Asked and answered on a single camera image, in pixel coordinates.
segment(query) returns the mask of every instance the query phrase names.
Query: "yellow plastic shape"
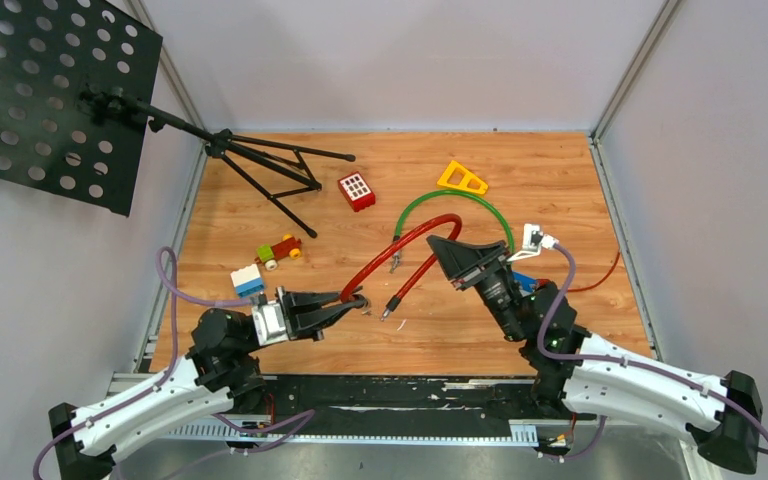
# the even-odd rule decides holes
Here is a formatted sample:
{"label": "yellow plastic shape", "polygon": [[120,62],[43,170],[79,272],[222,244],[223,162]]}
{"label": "yellow plastic shape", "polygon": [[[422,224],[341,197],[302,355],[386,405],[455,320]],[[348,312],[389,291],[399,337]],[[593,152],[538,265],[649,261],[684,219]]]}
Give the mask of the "yellow plastic shape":
{"label": "yellow plastic shape", "polygon": [[[458,183],[451,183],[453,175],[460,175],[461,179]],[[478,178],[478,175],[472,173],[461,165],[460,163],[452,160],[449,166],[446,167],[446,171],[437,180],[437,186],[441,188],[451,188],[453,190],[460,190],[462,192],[474,193],[476,195],[484,195],[487,193],[487,182]]]}

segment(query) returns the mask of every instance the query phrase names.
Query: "white connector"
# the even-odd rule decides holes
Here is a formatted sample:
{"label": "white connector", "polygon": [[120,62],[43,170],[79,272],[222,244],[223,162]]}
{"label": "white connector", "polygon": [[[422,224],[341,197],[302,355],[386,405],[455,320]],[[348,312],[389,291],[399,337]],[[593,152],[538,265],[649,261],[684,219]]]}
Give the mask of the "white connector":
{"label": "white connector", "polygon": [[522,229],[522,247],[508,258],[509,263],[540,255],[542,249],[553,250],[558,240],[546,235],[536,223],[526,223]]}
{"label": "white connector", "polygon": [[540,246],[547,250],[554,250],[557,243],[558,240],[551,235],[543,234],[543,238],[540,239]]}

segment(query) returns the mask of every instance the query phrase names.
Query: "black perforated panel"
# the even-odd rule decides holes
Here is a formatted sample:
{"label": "black perforated panel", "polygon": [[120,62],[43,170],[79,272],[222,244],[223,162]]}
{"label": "black perforated panel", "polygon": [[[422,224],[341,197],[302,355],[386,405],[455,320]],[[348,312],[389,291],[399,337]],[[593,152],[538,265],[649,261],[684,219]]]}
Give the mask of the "black perforated panel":
{"label": "black perforated panel", "polygon": [[102,0],[0,0],[0,178],[128,215],[145,118],[94,118],[88,84],[151,101],[163,39]]}

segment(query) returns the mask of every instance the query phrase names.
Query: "perforated metal sheet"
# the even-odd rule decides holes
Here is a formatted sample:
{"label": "perforated metal sheet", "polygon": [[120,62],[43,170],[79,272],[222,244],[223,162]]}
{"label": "perforated metal sheet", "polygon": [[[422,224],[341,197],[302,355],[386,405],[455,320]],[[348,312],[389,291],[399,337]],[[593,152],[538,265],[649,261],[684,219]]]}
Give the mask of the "perforated metal sheet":
{"label": "perforated metal sheet", "polygon": [[128,215],[146,118],[93,118],[78,97],[150,102],[162,41],[102,0],[0,0],[0,179]]}
{"label": "perforated metal sheet", "polygon": [[[230,419],[238,426],[240,420]],[[221,440],[239,442],[247,438],[262,442],[274,442],[283,434],[241,435],[219,420],[209,417],[200,418],[187,425],[169,432],[164,438],[179,440]],[[474,447],[536,447],[537,427],[511,422],[511,435],[505,437],[418,437],[418,436],[382,436],[382,435],[308,435],[297,434],[288,440],[293,443],[336,443],[342,445],[456,445]]]}

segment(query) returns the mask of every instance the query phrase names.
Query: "black clamp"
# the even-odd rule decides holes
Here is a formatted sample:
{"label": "black clamp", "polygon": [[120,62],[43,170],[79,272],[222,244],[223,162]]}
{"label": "black clamp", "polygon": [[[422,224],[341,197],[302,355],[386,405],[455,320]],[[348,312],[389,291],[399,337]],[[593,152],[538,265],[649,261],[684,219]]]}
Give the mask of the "black clamp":
{"label": "black clamp", "polygon": [[355,289],[350,302],[340,302],[340,292],[286,292],[278,301],[289,322],[289,331],[293,340],[311,338],[319,341],[325,338],[323,330],[334,325],[354,308],[364,308],[369,300]]}

